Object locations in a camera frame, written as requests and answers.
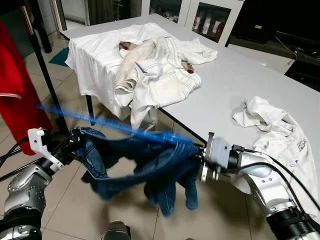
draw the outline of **red cloth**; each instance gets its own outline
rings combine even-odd
[[[28,129],[52,130],[46,113],[37,109],[40,104],[18,49],[0,22],[0,114],[17,142],[28,135]],[[35,154],[29,142],[20,147],[27,155]]]

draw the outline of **jeans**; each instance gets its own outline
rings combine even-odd
[[[120,191],[146,182],[144,193],[151,205],[159,204],[165,217],[173,212],[176,200],[176,182],[185,188],[186,206],[198,207],[196,179],[200,161],[195,158],[198,148],[191,142],[178,141],[176,145],[158,143],[131,136],[120,140],[107,139],[103,133],[89,127],[78,128],[82,140],[76,151],[87,172],[82,180],[104,200],[110,200]],[[108,177],[107,170],[122,157],[136,163],[134,174]]]

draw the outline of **white table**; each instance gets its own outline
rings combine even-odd
[[[198,37],[202,44],[218,51],[215,61],[193,66],[202,79],[201,87],[186,100],[164,107],[166,114],[203,140],[208,139],[208,132],[215,132],[230,144],[251,148],[263,133],[256,127],[237,125],[232,115],[243,110],[245,100],[260,96],[286,110],[300,124],[310,141],[316,170],[320,173],[319,92],[157,14],[66,30],[62,34],[72,39],[149,22],[183,41]]]

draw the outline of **cable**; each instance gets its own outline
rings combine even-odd
[[[239,168],[232,168],[232,169],[225,169],[225,171],[227,173],[238,173],[239,171],[243,170],[243,169],[247,169],[247,168],[250,168],[250,167],[253,167],[253,166],[267,166],[269,168],[271,168],[272,170],[274,170],[275,172],[277,172],[280,177],[283,179],[283,181],[285,182],[285,184],[288,186],[296,204],[298,205],[300,211],[304,214],[306,213],[305,210],[303,209],[295,191],[293,190],[292,186],[290,185],[289,181],[286,179],[285,175],[278,169],[276,168],[275,166],[273,166],[272,164],[270,163],[267,163],[267,162],[255,162],[255,163],[251,163],[251,164],[248,164],[248,165],[245,165],[245,166],[242,166],[242,167],[239,167]]]
[[[316,208],[320,211],[320,206],[317,203],[317,201],[314,199],[314,197],[311,195],[311,193],[308,191],[308,189],[305,187],[305,185],[303,185],[303,183],[288,169],[286,168],[284,165],[282,165],[281,162],[279,162],[278,160],[274,159],[272,156],[269,156],[268,154],[265,154],[263,152],[259,152],[259,151],[255,151],[255,150],[251,150],[251,149],[244,149],[245,152],[249,152],[249,153],[262,153],[268,157],[270,157],[276,164],[278,164],[281,168],[283,168],[283,170],[285,170],[294,180],[296,180],[296,182],[301,186],[301,188],[305,191],[305,193],[308,195],[308,197],[311,199],[311,201],[313,202],[313,204],[316,206]]]
[[[10,154],[23,142],[28,141],[29,138],[28,136],[24,137],[23,139],[21,139],[20,141],[18,141],[15,145],[13,145],[13,147],[3,156],[3,159],[0,160],[0,168],[2,167],[2,165],[5,163],[5,161],[7,160],[8,157],[10,157]]]
[[[275,38],[279,41],[279,43],[281,43],[284,46],[285,49],[287,49],[289,52],[295,55],[295,60],[297,61],[298,55],[294,51],[290,50],[282,41],[280,41],[280,39],[277,36],[275,36]]]

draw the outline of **teal mat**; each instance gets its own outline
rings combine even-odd
[[[57,55],[55,55],[49,61],[49,63],[57,64],[57,65],[64,66],[64,67],[68,68],[69,66],[67,64],[65,64],[65,60],[67,60],[68,53],[69,53],[69,48],[68,47],[62,49]]]

